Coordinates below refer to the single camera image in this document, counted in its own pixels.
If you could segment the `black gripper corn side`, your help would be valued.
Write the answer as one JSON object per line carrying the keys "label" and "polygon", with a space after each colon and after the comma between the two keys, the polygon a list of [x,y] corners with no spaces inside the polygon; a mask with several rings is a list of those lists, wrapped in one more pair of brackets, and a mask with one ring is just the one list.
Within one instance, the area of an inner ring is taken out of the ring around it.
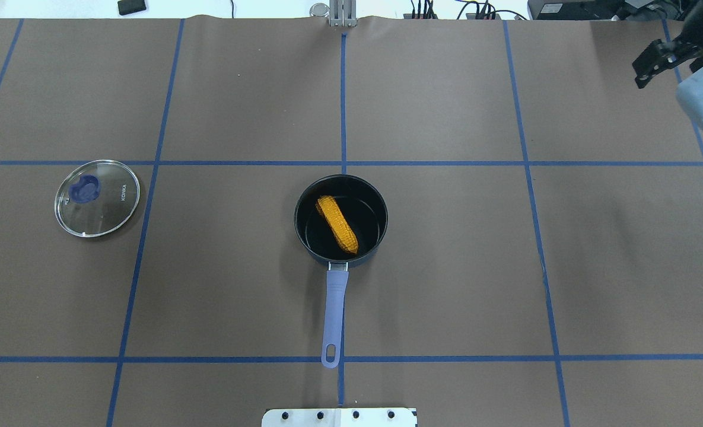
{"label": "black gripper corn side", "polygon": [[703,64],[703,1],[691,1],[682,17],[682,32],[674,41],[653,40],[633,60],[634,82],[639,89],[644,89],[663,71],[672,70],[687,60]]}

